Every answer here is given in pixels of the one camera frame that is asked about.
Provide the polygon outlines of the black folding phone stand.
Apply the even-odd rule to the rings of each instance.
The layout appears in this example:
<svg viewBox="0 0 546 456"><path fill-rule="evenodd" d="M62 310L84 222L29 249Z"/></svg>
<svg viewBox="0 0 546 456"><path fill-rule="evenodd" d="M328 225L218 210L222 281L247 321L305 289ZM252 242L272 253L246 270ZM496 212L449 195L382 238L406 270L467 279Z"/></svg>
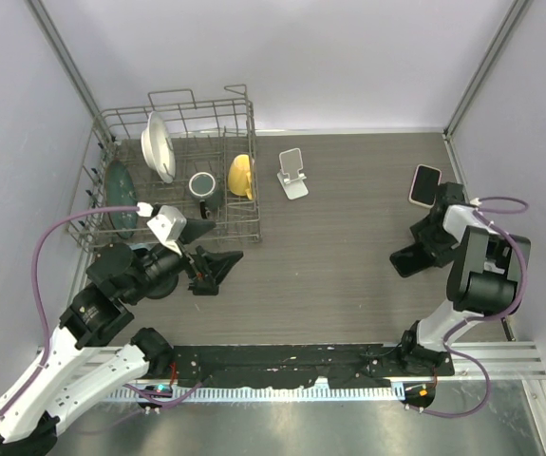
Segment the black folding phone stand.
<svg viewBox="0 0 546 456"><path fill-rule="evenodd" d="M219 293L217 270L192 268L188 273L188 290L193 295L215 296Z"/></svg>

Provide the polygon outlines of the black phone pink case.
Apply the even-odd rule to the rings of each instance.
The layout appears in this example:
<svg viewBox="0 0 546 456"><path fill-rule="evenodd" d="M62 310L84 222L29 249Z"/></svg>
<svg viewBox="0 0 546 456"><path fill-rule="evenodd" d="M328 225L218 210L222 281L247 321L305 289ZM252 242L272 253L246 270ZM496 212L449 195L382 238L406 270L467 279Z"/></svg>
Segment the black phone pink case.
<svg viewBox="0 0 546 456"><path fill-rule="evenodd" d="M408 193L408 201L414 205L431 208L436 199L442 171L436 167L418 164Z"/></svg>

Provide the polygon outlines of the white folding phone stand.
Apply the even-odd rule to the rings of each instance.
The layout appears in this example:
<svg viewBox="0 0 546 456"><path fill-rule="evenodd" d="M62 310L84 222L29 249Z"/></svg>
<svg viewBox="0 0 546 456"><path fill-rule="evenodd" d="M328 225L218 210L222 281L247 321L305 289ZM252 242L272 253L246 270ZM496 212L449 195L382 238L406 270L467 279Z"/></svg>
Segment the white folding phone stand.
<svg viewBox="0 0 546 456"><path fill-rule="evenodd" d="M299 148L280 152L278 155L280 170L277 178L289 200L304 198L309 190L305 184L304 164Z"/></svg>

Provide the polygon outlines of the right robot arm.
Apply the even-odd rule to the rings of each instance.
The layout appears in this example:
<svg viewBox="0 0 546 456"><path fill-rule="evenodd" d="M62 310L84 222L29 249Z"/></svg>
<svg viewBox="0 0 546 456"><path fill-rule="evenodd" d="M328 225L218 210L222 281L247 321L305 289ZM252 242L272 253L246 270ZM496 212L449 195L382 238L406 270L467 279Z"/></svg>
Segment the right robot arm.
<svg viewBox="0 0 546 456"><path fill-rule="evenodd" d="M441 367L453 342L520 305L531 242L499 228L485 218L487 212L480 200L466 199L462 185L442 183L428 215L410 228L413 244L390 255L403 278L450 269L444 302L402 336L395 358L405 373Z"/></svg>

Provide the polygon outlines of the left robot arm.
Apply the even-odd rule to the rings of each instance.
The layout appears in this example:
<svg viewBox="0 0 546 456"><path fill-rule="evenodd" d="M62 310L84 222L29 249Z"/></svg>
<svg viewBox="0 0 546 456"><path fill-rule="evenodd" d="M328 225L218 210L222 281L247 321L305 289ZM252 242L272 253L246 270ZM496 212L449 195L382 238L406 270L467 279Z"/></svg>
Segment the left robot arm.
<svg viewBox="0 0 546 456"><path fill-rule="evenodd" d="M167 235L150 248L111 243L87 268L88 284L59 318L43 351L0 396L0 455L46 455L59 436L109 392L148 376L162 378L175 361L173 346L155 329L142 328L112 357L79 380L75 371L99 354L134 318L130 307L175 291L179 274L194 295L217 295L243 258L240 251L212 253L186 244L207 229L188 219L181 235L160 216Z"/></svg>

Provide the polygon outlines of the dark green mug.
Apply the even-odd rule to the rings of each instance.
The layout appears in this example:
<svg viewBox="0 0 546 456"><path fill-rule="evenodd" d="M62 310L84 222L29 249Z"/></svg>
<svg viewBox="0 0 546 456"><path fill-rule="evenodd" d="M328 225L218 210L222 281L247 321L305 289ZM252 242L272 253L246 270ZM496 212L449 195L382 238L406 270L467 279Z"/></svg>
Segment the dark green mug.
<svg viewBox="0 0 546 456"><path fill-rule="evenodd" d="M209 219L221 207L224 196L216 178L208 172L197 172L188 183L191 197L197 202L200 216Z"/></svg>

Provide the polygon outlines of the yellow cup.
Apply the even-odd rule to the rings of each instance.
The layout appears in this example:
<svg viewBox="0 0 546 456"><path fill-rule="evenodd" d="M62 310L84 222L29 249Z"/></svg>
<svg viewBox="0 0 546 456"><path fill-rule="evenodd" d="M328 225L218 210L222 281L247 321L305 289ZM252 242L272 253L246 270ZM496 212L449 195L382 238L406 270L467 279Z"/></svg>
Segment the yellow cup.
<svg viewBox="0 0 546 456"><path fill-rule="evenodd" d="M233 195L254 199L252 164L248 154L237 155L233 159L227 178L228 190Z"/></svg>

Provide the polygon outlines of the teal plate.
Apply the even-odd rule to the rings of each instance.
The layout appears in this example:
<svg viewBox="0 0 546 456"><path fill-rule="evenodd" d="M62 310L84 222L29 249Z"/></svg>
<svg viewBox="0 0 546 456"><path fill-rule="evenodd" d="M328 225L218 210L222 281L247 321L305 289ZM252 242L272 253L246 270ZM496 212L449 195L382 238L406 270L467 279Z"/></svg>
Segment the teal plate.
<svg viewBox="0 0 546 456"><path fill-rule="evenodd" d="M136 206L136 190L127 167L119 160L113 160L104 174L105 202L107 206ZM111 228L118 237L130 239L138 225L135 211L108 213Z"/></svg>

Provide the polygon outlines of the white bowl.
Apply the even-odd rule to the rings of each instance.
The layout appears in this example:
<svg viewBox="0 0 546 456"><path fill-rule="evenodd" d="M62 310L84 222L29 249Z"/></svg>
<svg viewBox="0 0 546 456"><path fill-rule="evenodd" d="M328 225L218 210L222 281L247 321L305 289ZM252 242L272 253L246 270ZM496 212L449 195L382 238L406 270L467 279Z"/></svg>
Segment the white bowl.
<svg viewBox="0 0 546 456"><path fill-rule="evenodd" d="M169 132L161 114L152 111L147 126L141 133L141 151L146 165L165 183L176 176L176 160Z"/></svg>

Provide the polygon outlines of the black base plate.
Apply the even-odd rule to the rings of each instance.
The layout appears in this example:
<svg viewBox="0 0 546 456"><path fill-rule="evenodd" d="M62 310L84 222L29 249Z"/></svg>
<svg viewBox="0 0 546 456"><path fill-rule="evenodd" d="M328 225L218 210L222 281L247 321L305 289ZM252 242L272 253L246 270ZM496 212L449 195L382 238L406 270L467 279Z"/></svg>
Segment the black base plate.
<svg viewBox="0 0 546 456"><path fill-rule="evenodd" d="M450 377L446 352L383 344L176 346L160 374L180 387L309 389L324 378L333 389L384 387L392 377Z"/></svg>

